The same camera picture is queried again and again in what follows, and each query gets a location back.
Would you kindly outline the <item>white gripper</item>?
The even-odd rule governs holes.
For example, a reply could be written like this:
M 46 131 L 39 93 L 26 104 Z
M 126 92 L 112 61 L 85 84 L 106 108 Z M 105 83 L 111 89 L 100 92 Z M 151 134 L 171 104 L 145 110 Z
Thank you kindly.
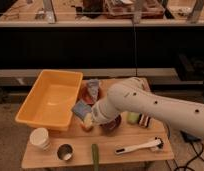
M 92 107 L 92 118 L 97 124 L 106 124 L 111 121 L 110 106 L 105 99 L 99 100 Z

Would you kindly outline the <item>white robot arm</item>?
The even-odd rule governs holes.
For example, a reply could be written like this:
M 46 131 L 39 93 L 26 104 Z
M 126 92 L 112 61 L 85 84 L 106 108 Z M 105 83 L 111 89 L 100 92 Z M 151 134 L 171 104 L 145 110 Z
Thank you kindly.
M 142 113 L 204 139 L 204 104 L 158 96 L 142 85 L 137 77 L 112 84 L 106 96 L 93 105 L 93 121 L 105 124 L 125 111 Z

